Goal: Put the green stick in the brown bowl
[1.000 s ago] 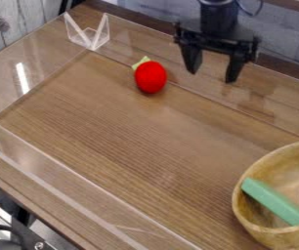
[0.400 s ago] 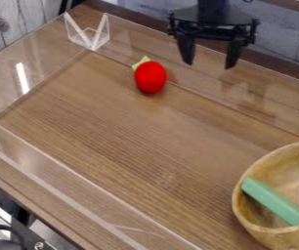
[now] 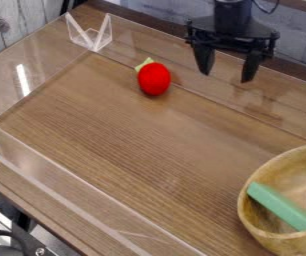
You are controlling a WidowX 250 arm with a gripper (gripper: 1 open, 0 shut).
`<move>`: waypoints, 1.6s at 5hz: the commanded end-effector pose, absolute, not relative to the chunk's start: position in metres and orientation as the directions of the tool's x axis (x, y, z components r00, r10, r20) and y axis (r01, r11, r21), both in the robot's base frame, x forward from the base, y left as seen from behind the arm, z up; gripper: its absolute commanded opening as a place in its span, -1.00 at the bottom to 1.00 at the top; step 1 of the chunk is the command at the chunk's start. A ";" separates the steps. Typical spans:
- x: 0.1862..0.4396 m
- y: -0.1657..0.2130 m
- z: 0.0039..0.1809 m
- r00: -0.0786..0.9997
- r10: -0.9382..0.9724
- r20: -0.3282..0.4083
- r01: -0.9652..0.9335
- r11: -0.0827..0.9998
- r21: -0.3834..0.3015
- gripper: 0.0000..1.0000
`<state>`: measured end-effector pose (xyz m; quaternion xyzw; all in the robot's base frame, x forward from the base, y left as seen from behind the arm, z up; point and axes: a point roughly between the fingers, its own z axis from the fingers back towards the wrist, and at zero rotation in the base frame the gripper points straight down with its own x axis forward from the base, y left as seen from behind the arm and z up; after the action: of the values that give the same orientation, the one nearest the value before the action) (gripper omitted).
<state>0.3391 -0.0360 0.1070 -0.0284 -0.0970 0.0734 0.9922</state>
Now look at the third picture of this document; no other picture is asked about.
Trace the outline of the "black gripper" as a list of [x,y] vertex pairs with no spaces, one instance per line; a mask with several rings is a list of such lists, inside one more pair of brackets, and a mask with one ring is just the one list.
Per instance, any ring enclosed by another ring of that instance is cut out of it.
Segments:
[[253,80],[264,58],[274,52],[280,33],[250,18],[245,24],[228,22],[218,27],[213,16],[202,16],[186,21],[185,43],[193,47],[198,71],[209,75],[214,62],[214,49],[248,54],[241,71],[241,82]]

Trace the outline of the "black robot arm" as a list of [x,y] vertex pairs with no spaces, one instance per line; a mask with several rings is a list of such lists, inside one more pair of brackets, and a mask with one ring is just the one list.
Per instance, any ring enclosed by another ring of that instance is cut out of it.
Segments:
[[273,57],[280,32],[258,23],[252,17],[252,5],[266,14],[256,0],[213,0],[213,14],[189,19],[185,23],[185,43],[193,49],[198,71],[209,75],[214,51],[225,50],[245,55],[240,82],[253,80],[260,63]]

